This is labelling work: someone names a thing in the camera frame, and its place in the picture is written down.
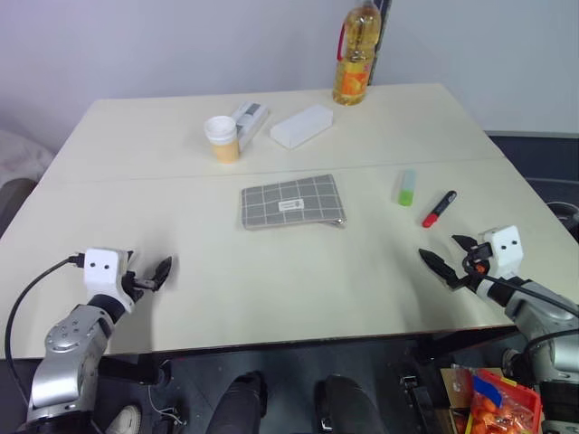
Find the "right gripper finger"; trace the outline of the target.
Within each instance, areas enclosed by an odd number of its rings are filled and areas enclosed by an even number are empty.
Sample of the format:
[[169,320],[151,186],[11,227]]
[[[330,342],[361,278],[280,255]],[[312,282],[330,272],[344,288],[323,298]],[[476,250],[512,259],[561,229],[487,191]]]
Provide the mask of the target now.
[[452,235],[451,237],[467,253],[470,253],[479,247],[477,240],[470,236]]
[[451,290],[466,286],[465,278],[459,278],[456,271],[448,266],[440,256],[424,249],[419,249],[418,252],[425,265],[443,280]]

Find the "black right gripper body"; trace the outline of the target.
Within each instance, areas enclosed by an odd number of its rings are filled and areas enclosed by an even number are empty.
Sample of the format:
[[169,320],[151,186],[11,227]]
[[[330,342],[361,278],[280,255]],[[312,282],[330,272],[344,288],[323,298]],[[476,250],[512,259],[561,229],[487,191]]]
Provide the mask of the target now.
[[467,273],[466,287],[476,292],[483,277],[489,273],[489,258],[492,256],[492,248],[488,242],[482,242],[479,247],[470,252],[462,261],[462,267]]

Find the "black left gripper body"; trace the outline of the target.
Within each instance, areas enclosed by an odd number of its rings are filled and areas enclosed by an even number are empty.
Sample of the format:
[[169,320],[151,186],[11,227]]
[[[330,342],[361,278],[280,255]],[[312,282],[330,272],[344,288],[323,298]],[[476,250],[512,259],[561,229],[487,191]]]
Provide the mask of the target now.
[[157,291],[157,280],[155,277],[138,278],[134,271],[128,270],[121,278],[121,288],[132,302],[138,302],[145,291]]

